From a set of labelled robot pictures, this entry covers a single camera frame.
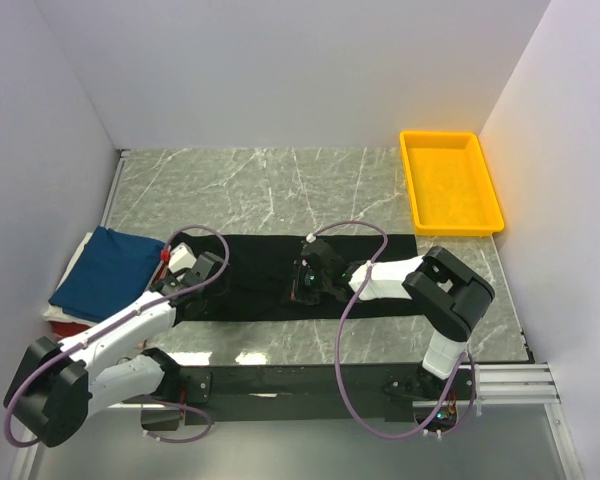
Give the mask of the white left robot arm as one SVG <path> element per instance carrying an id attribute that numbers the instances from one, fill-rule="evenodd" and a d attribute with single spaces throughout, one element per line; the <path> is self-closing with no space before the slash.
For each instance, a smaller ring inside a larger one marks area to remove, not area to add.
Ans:
<path id="1" fill-rule="evenodd" d="M 206 306 L 204 296 L 228 267 L 227 257 L 201 254 L 193 267 L 159 280 L 100 324 L 59 342 L 40 338 L 26 350 L 4 399 L 5 439 L 17 448 L 55 447 L 87 419 L 126 400 L 188 411 L 181 366 L 158 348 L 123 355 Z"/>

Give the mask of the black t shirt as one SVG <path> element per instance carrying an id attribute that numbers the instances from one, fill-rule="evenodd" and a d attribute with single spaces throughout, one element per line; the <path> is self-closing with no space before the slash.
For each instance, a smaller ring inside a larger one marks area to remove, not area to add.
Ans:
<path id="1" fill-rule="evenodd" d="M 219 322 L 260 322 L 339 319 L 346 302 L 323 295 L 317 305 L 289 300 L 293 262 L 300 256 L 301 237 L 292 235 L 226 235 L 230 259 L 221 279 L 211 287 L 228 281 L 228 292 L 199 319 Z M 380 262 L 405 260 L 417 256 L 414 235 L 390 234 Z M 332 235 L 326 241 L 347 261 L 366 260 L 381 245 L 379 235 Z M 220 241 L 213 235 L 177 235 L 172 247 L 186 244 L 197 257 L 206 251 L 223 257 Z M 380 299 L 355 305 L 348 319 L 403 317 L 421 315 L 412 300 Z"/>

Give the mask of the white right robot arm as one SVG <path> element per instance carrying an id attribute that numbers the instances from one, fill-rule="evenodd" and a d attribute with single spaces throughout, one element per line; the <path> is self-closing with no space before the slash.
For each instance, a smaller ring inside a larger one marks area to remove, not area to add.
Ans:
<path id="1" fill-rule="evenodd" d="M 454 386 L 452 369 L 495 299 L 495 290 L 447 249 L 434 246 L 406 260 L 348 262 L 324 240 L 303 242 L 294 262 L 289 300 L 317 305 L 330 296 L 340 302 L 399 300 L 414 306 L 434 328 L 422 361 L 419 387 L 440 399 Z"/>

